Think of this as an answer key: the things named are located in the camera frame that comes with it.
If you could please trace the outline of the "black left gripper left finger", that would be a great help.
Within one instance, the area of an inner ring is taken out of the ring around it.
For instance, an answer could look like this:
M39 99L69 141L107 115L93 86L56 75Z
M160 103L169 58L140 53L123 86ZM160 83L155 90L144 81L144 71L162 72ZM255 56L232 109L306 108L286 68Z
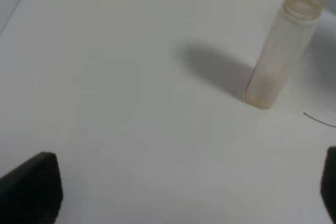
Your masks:
M63 197L57 156L41 152L1 178L1 223L55 223Z

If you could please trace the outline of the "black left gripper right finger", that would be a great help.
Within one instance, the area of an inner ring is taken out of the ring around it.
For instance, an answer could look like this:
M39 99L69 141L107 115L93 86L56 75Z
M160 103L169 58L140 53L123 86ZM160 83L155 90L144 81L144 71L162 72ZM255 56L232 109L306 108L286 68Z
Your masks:
M335 146L331 146L327 150L327 156L324 163L323 174L321 178L320 193L324 206L335 223L335 197L336 197L336 164L335 164Z

